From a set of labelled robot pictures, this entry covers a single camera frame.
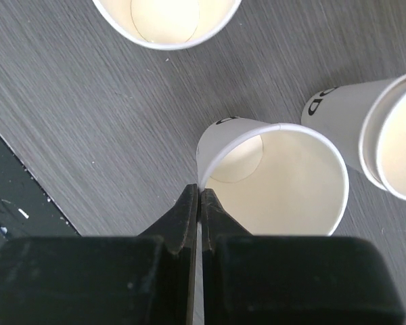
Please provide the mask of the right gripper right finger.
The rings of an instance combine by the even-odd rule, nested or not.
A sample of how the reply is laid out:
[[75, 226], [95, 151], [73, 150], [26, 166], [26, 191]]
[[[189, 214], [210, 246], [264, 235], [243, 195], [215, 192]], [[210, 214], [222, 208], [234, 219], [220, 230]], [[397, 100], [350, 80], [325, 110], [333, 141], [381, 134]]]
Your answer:
[[206, 189], [200, 195], [202, 250], [214, 251], [219, 236], [250, 236], [222, 206], [215, 191]]

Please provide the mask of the white paper cup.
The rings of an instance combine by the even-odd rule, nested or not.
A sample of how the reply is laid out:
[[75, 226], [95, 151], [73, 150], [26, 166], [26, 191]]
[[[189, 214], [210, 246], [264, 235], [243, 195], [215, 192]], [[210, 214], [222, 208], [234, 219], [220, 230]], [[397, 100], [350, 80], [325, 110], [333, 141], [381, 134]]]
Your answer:
[[254, 235], [329, 236], [346, 209], [339, 150], [302, 125], [224, 118], [203, 132], [196, 162], [199, 189]]
[[219, 33], [240, 1], [94, 1], [98, 12], [123, 37], [148, 49], [195, 47]]

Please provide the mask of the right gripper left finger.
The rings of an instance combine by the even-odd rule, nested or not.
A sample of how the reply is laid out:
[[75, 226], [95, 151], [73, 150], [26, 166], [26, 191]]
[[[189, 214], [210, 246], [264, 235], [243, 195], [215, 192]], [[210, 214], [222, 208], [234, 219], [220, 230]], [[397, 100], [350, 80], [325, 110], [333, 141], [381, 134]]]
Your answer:
[[198, 186], [188, 184], [175, 204], [140, 235], [135, 252], [149, 255], [155, 238], [160, 238], [172, 255], [196, 256], [196, 232], [198, 212]]

